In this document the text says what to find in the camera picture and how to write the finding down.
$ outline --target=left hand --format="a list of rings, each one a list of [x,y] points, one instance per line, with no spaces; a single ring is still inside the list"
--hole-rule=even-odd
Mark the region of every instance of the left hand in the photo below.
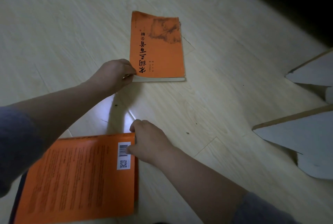
[[[93,85],[93,88],[97,88],[108,97],[130,84],[134,74],[136,70],[128,60],[112,60],[104,63],[86,83]]]

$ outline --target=book cover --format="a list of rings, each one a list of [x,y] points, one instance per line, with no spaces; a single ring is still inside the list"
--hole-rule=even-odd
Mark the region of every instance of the book cover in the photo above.
[[[179,19],[132,12],[130,62],[138,77],[184,80]]]
[[[130,215],[135,134],[57,140],[22,176],[10,223],[45,224]]]

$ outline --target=barcode sticker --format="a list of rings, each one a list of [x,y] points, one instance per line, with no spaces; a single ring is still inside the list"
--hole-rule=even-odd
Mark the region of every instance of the barcode sticker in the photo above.
[[[128,170],[131,168],[131,155],[125,152],[130,145],[131,142],[118,142],[117,170]]]

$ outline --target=chinese characters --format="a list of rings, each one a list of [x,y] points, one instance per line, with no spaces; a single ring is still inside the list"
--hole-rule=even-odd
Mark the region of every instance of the chinese characters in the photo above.
[[[144,32],[141,32],[141,43],[140,43],[140,60],[139,60],[139,66],[140,66],[140,71],[139,73],[144,73],[146,71],[146,68],[144,66],[146,66],[146,60],[144,59],[144,56],[147,55],[146,54],[146,51],[144,50],[144,46],[146,45],[144,43],[144,35],[145,33]]]

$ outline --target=hand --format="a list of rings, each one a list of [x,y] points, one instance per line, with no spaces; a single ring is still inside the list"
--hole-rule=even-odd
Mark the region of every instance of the hand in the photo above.
[[[135,132],[136,144],[128,146],[126,152],[146,163],[157,166],[158,160],[175,148],[164,132],[147,120],[133,121],[130,131]]]
[[[112,60],[104,63],[86,83],[108,97],[130,84],[134,74],[136,71],[128,60]]]

